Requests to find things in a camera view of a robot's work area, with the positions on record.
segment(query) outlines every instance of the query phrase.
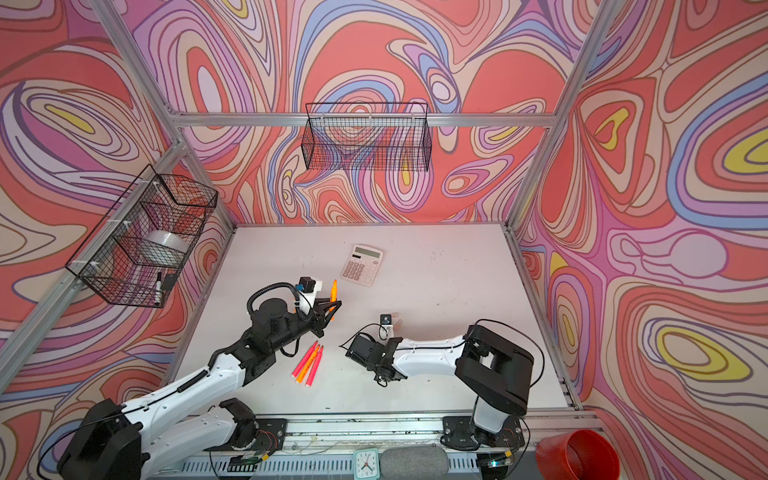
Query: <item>calculator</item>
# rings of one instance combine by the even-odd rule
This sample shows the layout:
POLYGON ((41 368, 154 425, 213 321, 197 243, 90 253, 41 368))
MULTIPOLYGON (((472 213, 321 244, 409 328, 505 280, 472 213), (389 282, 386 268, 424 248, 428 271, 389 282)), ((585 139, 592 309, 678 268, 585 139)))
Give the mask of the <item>calculator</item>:
POLYGON ((355 245, 341 272, 343 279, 360 285, 371 286, 379 271, 384 252, 365 245, 355 245))

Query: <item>gray cylindrical object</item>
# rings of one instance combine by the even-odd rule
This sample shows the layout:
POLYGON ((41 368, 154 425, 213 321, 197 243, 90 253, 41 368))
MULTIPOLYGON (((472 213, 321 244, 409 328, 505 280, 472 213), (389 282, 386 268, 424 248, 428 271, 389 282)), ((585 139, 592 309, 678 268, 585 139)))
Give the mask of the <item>gray cylindrical object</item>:
POLYGON ((448 454, 436 446, 389 449, 379 457, 383 478, 442 477, 448 473, 448 454))

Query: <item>white table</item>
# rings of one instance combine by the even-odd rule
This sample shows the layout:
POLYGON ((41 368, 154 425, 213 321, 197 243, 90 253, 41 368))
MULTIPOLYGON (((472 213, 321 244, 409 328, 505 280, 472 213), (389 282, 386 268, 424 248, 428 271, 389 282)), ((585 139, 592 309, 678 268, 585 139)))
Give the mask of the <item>white table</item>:
MULTIPOLYGON (((507 322, 526 332, 547 353, 502 229, 494 224, 396 225, 352 227, 241 227, 184 354, 177 378, 207 364, 211 353, 229 346, 250 327, 245 302, 254 291, 275 282, 297 283, 300 276, 323 280, 329 296, 339 279, 343 301, 335 320, 320 340, 325 346, 314 385, 306 388, 290 376, 315 341, 301 339, 299 355, 277 353, 277 362, 260 378, 228 395, 267 415, 351 412, 444 412, 471 410, 476 395, 454 376, 416 376, 376 385, 373 373, 344 356, 338 345, 379 314, 399 312, 405 338, 443 339, 466 333, 480 318, 507 322), (370 287, 341 280, 352 245, 384 251, 376 281, 370 287)), ((256 301, 279 296, 293 305, 287 289, 274 290, 256 301)), ((528 340, 486 323, 490 329, 541 355, 528 340)), ((376 328, 368 330, 376 337, 376 328)), ((293 351, 293 344, 286 347, 293 351)), ((531 389, 530 409, 566 407, 560 383, 546 359, 544 377, 531 389)))

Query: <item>calculator screen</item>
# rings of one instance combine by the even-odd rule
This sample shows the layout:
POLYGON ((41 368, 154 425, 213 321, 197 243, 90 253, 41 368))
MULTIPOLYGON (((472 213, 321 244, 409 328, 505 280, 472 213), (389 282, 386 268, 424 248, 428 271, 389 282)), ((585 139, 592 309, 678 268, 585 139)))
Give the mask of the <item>calculator screen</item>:
POLYGON ((363 255, 368 255, 370 257, 379 258, 380 255, 377 252, 372 252, 371 250, 366 250, 364 248, 357 247, 355 248, 355 252, 362 253, 363 255))

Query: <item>pink highlighter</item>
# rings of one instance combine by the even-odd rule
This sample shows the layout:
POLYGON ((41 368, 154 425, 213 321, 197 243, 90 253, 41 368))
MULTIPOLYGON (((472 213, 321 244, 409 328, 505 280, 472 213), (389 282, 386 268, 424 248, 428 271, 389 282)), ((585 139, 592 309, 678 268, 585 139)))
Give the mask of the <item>pink highlighter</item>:
POLYGON ((320 359, 323 357, 323 347, 320 347, 319 352, 317 353, 317 357, 315 358, 315 362, 312 365, 312 369, 310 370, 310 377, 306 379, 306 386, 312 386, 312 381, 315 379, 315 373, 317 373, 317 366, 320 364, 320 359))
POLYGON ((299 372, 301 372, 301 369, 304 368, 306 361, 310 359, 312 352, 315 351, 315 345, 317 345, 317 341, 315 341, 315 343, 312 344, 310 349, 306 351, 306 353, 304 354, 304 358, 301 359, 301 362, 299 362, 299 365, 297 365, 296 369, 293 370, 293 373, 290 374, 293 378, 296 378, 297 376, 299 376, 299 372))

